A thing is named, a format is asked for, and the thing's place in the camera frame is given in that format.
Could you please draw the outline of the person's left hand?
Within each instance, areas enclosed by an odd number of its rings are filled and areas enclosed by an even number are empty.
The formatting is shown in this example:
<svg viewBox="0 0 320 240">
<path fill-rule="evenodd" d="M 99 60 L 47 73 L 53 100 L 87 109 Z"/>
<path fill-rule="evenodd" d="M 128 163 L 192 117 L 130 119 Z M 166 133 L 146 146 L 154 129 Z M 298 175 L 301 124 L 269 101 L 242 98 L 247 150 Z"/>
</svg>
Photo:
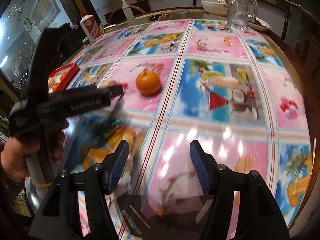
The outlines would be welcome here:
<svg viewBox="0 0 320 240">
<path fill-rule="evenodd" d="M 62 120 L 59 123 L 60 130 L 51 136 L 51 141 L 49 142 L 49 153 L 53 161 L 57 163 L 62 160 L 63 142 L 65 140 L 65 134 L 62 130 L 68 128 L 68 126 L 67 120 Z M 39 139 L 22 142 L 16 137 L 10 137 L 1 152 L 1 167 L 4 174 L 13 182 L 20 183 L 30 175 L 24 156 L 37 152 L 39 149 Z"/>
</svg>

